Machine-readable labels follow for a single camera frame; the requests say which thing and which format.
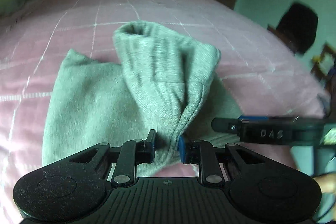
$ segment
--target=dark cloth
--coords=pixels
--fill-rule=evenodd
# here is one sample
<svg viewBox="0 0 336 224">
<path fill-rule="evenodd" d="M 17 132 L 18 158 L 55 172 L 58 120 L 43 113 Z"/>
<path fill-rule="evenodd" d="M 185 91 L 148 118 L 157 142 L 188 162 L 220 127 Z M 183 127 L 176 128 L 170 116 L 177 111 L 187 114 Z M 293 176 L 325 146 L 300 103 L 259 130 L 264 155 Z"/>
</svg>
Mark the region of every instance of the dark cloth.
<svg viewBox="0 0 336 224">
<path fill-rule="evenodd" d="M 304 54 L 315 41 L 317 25 L 317 14 L 302 3 L 294 2 L 283 15 L 277 30 L 293 41 L 297 52 Z"/>
</svg>

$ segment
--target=pink bedsheet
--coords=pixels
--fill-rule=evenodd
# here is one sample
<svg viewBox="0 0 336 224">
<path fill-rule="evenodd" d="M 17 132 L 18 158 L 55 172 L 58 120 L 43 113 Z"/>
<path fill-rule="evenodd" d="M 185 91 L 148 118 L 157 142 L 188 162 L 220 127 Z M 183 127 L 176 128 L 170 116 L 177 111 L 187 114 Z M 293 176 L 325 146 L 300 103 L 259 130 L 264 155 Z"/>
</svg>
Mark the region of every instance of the pink bedsheet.
<svg viewBox="0 0 336 224">
<path fill-rule="evenodd" d="M 16 181 L 41 167 L 50 96 L 70 48 L 118 62 L 112 34 L 132 20 L 159 22 L 218 47 L 218 74 L 245 114 L 321 115 L 321 86 L 271 33 L 213 0 L 46 0 L 0 35 L 0 223 L 19 223 Z M 288 148 L 249 146 L 291 164 Z M 193 176 L 176 165 L 158 176 Z"/>
</svg>

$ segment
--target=bed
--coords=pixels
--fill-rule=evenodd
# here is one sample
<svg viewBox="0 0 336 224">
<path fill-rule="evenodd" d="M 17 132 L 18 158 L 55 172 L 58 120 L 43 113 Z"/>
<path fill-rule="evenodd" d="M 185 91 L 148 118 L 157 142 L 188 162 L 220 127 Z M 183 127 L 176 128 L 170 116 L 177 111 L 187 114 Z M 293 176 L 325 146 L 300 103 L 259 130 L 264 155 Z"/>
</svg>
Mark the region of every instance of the bed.
<svg viewBox="0 0 336 224">
<path fill-rule="evenodd" d="M 16 181 L 41 167 L 49 100 L 70 48 L 119 62 L 112 34 L 147 20 L 215 45 L 217 73 L 244 114 L 321 117 L 320 84 L 273 34 L 214 0 L 43 0 L 0 32 L 0 222 L 21 221 L 12 200 Z M 293 166 L 288 147 L 246 145 Z M 178 164 L 157 176 L 194 176 Z"/>
</svg>

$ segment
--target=blue strip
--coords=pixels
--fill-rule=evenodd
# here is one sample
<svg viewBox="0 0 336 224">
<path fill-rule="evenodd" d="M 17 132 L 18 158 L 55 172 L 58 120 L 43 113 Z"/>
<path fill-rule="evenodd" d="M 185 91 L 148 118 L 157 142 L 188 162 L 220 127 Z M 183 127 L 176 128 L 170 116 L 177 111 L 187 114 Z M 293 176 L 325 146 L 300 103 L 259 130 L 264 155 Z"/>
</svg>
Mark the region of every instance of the blue strip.
<svg viewBox="0 0 336 224">
<path fill-rule="evenodd" d="M 182 136 L 180 136 L 179 138 L 177 150 L 180 152 L 181 162 L 184 163 L 185 162 L 185 143 L 184 143 Z"/>
<path fill-rule="evenodd" d="M 239 116 L 238 120 L 268 120 L 265 116 Z"/>
</svg>

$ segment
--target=finger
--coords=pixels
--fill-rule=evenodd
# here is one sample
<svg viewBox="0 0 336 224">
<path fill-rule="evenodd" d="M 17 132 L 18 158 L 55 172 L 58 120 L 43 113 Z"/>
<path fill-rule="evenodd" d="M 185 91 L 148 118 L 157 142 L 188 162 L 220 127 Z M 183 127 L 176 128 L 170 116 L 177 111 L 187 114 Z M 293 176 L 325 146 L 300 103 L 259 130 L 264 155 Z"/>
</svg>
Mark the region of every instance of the finger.
<svg viewBox="0 0 336 224">
<path fill-rule="evenodd" d="M 314 178 L 321 188 L 322 193 L 336 192 L 336 174 L 326 174 Z"/>
<path fill-rule="evenodd" d="M 336 204 L 333 206 L 332 212 L 333 212 L 333 220 L 336 221 Z"/>
</svg>

